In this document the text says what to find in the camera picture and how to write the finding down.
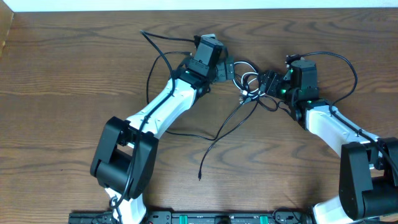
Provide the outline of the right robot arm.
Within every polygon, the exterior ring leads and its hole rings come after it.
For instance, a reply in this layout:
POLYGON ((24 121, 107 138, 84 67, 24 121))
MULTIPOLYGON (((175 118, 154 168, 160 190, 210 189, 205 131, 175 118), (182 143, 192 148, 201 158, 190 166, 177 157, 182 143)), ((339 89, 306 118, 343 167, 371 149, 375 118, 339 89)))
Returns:
POLYGON ((397 213, 397 138, 380 138, 320 98, 317 66, 293 60, 287 72, 259 76, 259 91, 280 99, 290 117, 340 157, 338 196, 312 207, 312 223, 358 223, 397 213))

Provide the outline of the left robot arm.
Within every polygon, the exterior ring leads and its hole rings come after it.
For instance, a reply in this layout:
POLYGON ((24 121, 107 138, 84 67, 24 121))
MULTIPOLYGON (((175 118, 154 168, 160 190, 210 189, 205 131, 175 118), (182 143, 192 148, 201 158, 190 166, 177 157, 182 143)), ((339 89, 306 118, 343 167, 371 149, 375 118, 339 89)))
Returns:
POLYGON ((196 52, 170 68, 165 88, 145 108, 110 118, 101 133, 90 174, 110 197, 116 223, 140 223, 146 215, 143 192, 152 177, 159 139, 211 84, 233 76, 233 58, 214 34, 192 39, 196 52))

